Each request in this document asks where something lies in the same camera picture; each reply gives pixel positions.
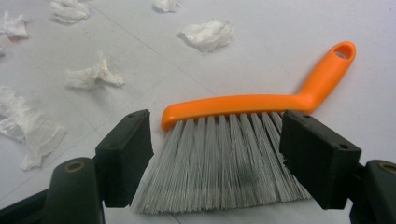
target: gray bristles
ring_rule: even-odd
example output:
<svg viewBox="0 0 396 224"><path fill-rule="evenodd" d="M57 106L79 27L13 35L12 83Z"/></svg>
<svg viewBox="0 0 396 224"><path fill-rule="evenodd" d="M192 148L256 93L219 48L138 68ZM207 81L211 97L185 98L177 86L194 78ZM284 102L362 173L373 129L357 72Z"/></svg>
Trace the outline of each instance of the gray bristles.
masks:
<svg viewBox="0 0 396 224"><path fill-rule="evenodd" d="M179 121L135 210L188 213L309 199L277 150L281 127L277 113Z"/></svg>

